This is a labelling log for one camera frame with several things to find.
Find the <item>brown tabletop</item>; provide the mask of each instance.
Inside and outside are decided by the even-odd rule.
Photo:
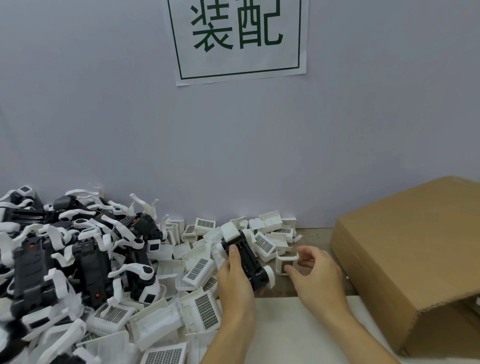
[[[303,238],[298,243],[293,244],[293,249],[290,252],[287,252],[286,255],[295,256],[297,254],[297,246],[311,245],[327,251],[338,263],[337,258],[330,249],[330,238],[332,237],[332,233],[333,229],[297,229],[297,234],[301,234]],[[275,272],[275,259],[268,262],[268,265]],[[299,267],[298,265],[295,265],[294,267],[303,274],[307,274],[309,271],[309,269]],[[345,272],[343,272],[343,284],[347,296],[355,296],[358,294],[352,283],[347,279]],[[295,291],[295,287],[293,287],[290,277],[275,274],[275,286],[271,290],[265,289],[258,297],[297,297],[297,292]]]

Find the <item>forearm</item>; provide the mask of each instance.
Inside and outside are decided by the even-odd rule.
[[[399,364],[353,315],[330,318],[325,326],[351,364]]]
[[[222,323],[201,364],[243,364],[251,342],[252,338],[245,329],[245,322],[236,320]]]

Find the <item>pile of plastic parts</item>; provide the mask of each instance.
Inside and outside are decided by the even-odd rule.
[[[197,364],[220,327],[216,273],[230,245],[254,291],[272,288],[301,238],[277,212],[217,227],[158,218],[101,189],[44,205],[23,186],[0,198],[0,363]],[[143,208],[135,213],[137,203]]]

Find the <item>white wall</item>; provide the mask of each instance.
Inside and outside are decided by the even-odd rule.
[[[160,0],[2,0],[0,194],[93,182],[188,221],[325,227],[480,179],[479,19],[479,0],[312,0],[306,75],[177,88]]]

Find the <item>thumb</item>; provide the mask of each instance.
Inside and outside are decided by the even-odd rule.
[[[300,279],[302,279],[303,277],[303,275],[300,274],[300,272],[298,272],[293,266],[285,266],[285,271],[288,273],[290,279],[295,286],[297,285],[297,283],[300,282]]]
[[[241,267],[240,252],[235,244],[230,245],[228,259],[230,261],[230,270],[233,269],[243,271],[243,268]]]

